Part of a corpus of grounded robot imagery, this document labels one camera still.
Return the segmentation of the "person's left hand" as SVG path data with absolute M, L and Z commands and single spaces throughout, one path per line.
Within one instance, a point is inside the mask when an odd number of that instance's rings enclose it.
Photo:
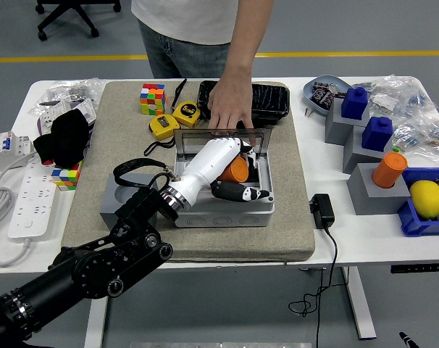
M 234 130 L 238 123 L 253 129 L 251 74 L 225 72 L 209 95 L 210 130 Z

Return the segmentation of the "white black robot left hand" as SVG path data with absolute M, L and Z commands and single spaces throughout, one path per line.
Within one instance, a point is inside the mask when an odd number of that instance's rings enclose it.
M 213 196 L 231 202 L 251 202 L 270 196 L 255 189 L 219 177 L 241 154 L 253 155 L 253 147 L 239 138 L 214 138 L 190 161 L 179 178 L 164 190 L 162 197 L 175 211 L 194 206 L 201 190 L 210 188 Z

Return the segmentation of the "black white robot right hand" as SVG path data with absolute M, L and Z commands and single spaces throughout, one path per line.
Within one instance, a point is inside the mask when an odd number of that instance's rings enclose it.
M 408 348 L 419 348 L 418 344 L 416 344 L 414 340 L 403 331 L 399 332 L 399 336 Z

